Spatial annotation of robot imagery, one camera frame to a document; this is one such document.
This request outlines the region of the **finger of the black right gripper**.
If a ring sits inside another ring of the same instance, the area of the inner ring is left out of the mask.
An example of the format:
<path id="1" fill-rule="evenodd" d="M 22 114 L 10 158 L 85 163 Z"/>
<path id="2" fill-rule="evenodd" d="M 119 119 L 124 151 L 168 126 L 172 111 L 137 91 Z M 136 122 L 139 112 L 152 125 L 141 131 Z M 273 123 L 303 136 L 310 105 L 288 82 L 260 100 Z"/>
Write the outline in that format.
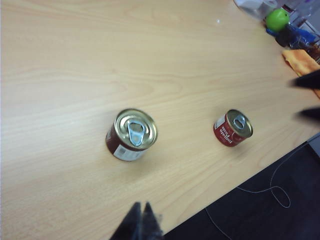
<path id="1" fill-rule="evenodd" d="M 308 109 L 303 109 L 295 114 L 297 118 L 305 118 L 309 120 L 319 120 L 320 119 L 320 108 L 313 107 Z"/>
<path id="2" fill-rule="evenodd" d="M 319 89 L 320 88 L 320 70 L 313 71 L 306 75 L 291 80 L 288 84 L 290 87 Z"/>

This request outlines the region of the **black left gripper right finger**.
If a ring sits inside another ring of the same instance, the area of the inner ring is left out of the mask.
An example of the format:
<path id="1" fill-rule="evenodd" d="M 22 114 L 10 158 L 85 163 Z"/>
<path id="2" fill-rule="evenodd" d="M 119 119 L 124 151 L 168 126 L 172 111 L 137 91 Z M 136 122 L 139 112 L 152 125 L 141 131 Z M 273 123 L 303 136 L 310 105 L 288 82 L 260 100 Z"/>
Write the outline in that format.
<path id="1" fill-rule="evenodd" d="M 141 225 L 142 240 L 163 240 L 163 231 L 157 221 L 157 218 L 152 210 L 151 204 L 146 202 L 142 213 Z"/>

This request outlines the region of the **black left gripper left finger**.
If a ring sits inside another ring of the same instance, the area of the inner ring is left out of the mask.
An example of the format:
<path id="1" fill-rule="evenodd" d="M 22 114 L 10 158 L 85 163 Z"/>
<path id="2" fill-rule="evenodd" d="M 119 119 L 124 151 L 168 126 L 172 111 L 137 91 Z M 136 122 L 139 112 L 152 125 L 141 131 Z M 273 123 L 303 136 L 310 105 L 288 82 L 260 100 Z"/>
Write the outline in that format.
<path id="1" fill-rule="evenodd" d="M 141 222 L 141 203 L 135 202 L 110 237 L 110 240 L 139 240 L 141 238 Z"/>

